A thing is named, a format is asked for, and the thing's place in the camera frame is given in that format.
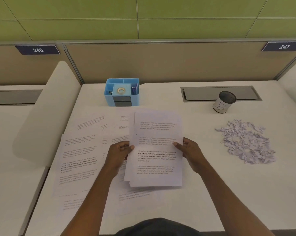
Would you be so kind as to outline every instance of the person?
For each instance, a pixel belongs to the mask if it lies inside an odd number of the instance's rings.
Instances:
[[[230,190],[205,159],[198,144],[184,138],[183,145],[174,142],[183,152],[190,167],[200,175],[216,207],[228,236],[274,235]],[[61,236],[97,236],[112,179],[117,175],[126,156],[134,149],[129,141],[110,146],[106,161],[93,183],[84,202],[67,225]],[[146,235],[201,235],[193,228],[163,218],[142,221],[120,230],[116,236]]]

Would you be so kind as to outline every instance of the green wall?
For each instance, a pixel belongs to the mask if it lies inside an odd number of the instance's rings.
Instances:
[[[296,0],[0,0],[0,41],[296,37]]]

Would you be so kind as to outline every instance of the blue sign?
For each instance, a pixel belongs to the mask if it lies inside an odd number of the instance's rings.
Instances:
[[[15,46],[22,55],[59,55],[56,45]]]
[[[292,42],[268,42],[262,51],[296,51],[296,41]]]

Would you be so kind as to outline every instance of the crumpled paper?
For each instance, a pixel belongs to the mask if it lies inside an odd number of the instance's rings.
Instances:
[[[264,137],[264,127],[258,127],[250,122],[234,119],[229,121],[227,127],[221,129],[224,137],[221,143],[229,148],[231,155],[239,156],[244,163],[272,163],[276,161],[274,150],[269,147],[269,138]]]

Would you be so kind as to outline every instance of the desk surface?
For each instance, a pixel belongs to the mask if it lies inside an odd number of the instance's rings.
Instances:
[[[43,89],[44,86],[0,86],[0,90]],[[47,173],[16,158],[12,142],[32,106],[0,106],[0,236],[24,233]]]
[[[184,103],[180,87],[253,85],[263,99],[236,102],[219,114],[209,103]],[[104,84],[84,84],[71,122],[95,111],[108,109]],[[296,104],[276,81],[147,83],[140,86],[140,107],[174,110],[183,118],[184,136],[198,142],[205,157],[226,184],[270,229],[296,229]],[[229,120],[242,119],[266,127],[277,161],[247,165],[227,152],[220,132]],[[26,236],[60,235],[72,215],[60,215],[52,198],[55,162],[46,179]],[[222,231],[223,226],[199,175],[183,161],[183,187],[166,191],[166,204],[152,210],[104,219],[100,234],[114,234],[142,220],[164,217],[199,231]]]

